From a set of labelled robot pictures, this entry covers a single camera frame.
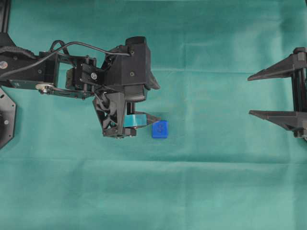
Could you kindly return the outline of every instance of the black wire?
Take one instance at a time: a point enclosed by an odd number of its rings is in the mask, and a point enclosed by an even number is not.
[[[63,42],[62,40],[55,40],[55,41],[52,43],[52,45],[51,45],[51,47],[50,47],[50,49],[49,49],[49,52],[53,52],[53,51],[54,51],[54,47],[56,46],[57,43],[59,43],[61,46],[64,46],[64,45],[65,45],[65,42]],[[68,52],[68,49],[67,49],[67,48],[64,48],[64,49],[63,49],[63,52],[64,52],[64,54],[69,55],[69,52]]]
[[[88,48],[97,50],[97,51],[102,52],[102,53],[105,53],[105,54],[122,55],[122,56],[128,56],[128,57],[130,57],[130,54],[128,54],[128,53],[114,53],[114,52],[106,51],[106,50],[104,50],[104,49],[100,49],[100,48],[95,47],[95,46],[91,46],[91,45],[86,44],[86,43],[83,43],[83,42],[68,42],[68,43],[66,43],[65,45],[61,46],[60,48],[56,49],[56,50],[53,51],[52,53],[48,54],[48,55],[45,56],[44,58],[40,59],[39,61],[37,61],[37,62],[35,62],[35,63],[31,64],[31,65],[28,65],[28,66],[25,66],[25,67],[22,67],[22,68],[19,68],[19,69],[11,70],[11,71],[8,71],[8,72],[6,72],[6,73],[1,74],[1,75],[0,75],[0,79],[1,79],[1,78],[5,78],[5,77],[7,77],[7,76],[9,76],[9,75],[11,75],[11,74],[18,73],[18,72],[21,72],[21,71],[24,71],[24,70],[33,68],[34,66],[37,66],[37,65],[39,65],[40,63],[46,61],[48,58],[50,58],[51,56],[55,55],[57,52],[61,51],[62,49],[65,49],[66,47],[71,46],[71,45],[85,46],[85,47],[88,47]]]

